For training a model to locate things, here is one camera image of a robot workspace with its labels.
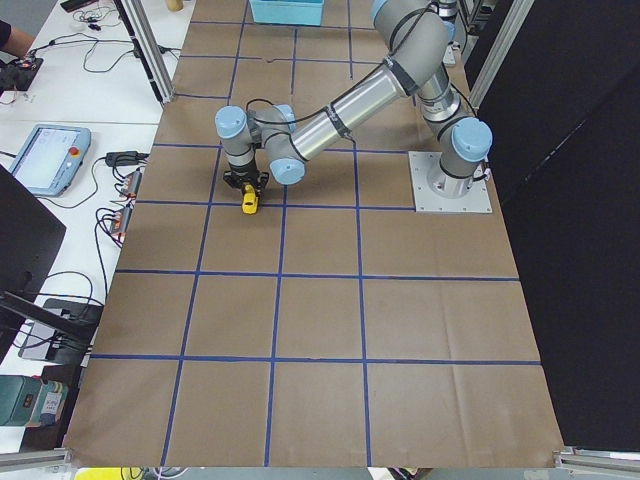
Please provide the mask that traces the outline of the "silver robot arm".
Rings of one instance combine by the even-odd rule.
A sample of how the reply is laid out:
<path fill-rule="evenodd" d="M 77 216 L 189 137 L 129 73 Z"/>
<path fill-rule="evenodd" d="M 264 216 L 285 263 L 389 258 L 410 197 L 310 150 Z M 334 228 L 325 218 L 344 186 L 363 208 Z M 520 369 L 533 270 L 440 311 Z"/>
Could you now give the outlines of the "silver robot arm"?
<path fill-rule="evenodd" d="M 400 98 L 414 97 L 442 150 L 428 174 L 444 198 L 464 196 L 485 179 L 478 166 L 493 143 L 490 127 L 465 110 L 443 60 L 453 26 L 443 1 L 376 1 L 371 20 L 387 55 L 359 82 L 318 111 L 298 117 L 289 105 L 225 106 L 214 117 L 228 161 L 224 181 L 260 195 L 270 179 L 293 185 L 306 164 Z"/>
<path fill-rule="evenodd" d="M 455 28 L 456 18 L 458 15 L 457 0 L 432 0 L 431 3 L 435 7 L 435 11 L 443 22 L 450 28 Z"/>

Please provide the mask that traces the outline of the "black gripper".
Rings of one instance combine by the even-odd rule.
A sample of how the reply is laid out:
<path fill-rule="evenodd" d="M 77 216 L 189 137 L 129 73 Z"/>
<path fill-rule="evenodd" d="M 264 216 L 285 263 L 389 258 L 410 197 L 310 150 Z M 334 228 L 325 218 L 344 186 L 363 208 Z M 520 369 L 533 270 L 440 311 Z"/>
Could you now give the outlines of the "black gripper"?
<path fill-rule="evenodd" d="M 233 189 L 244 191 L 250 185 L 256 192 L 262 192 L 269 181 L 270 175 L 266 171 L 259 171 L 253 164 L 242 168 L 233 166 L 223 174 L 223 180 Z"/>

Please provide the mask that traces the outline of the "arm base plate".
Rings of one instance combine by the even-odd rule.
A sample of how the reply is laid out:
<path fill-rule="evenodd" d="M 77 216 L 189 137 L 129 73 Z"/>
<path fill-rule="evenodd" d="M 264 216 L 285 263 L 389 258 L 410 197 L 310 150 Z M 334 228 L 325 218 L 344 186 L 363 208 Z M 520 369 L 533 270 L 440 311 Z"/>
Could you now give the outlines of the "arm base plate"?
<path fill-rule="evenodd" d="M 444 56 L 443 56 L 443 64 L 446 67 L 453 67 L 456 65 L 456 53 L 459 51 L 460 44 L 458 42 L 453 42 L 446 47 Z"/>
<path fill-rule="evenodd" d="M 447 175 L 440 165 L 440 152 L 409 151 L 409 170 L 415 211 L 434 214 L 491 214 L 487 182 L 475 181 L 478 166 L 467 179 Z"/>

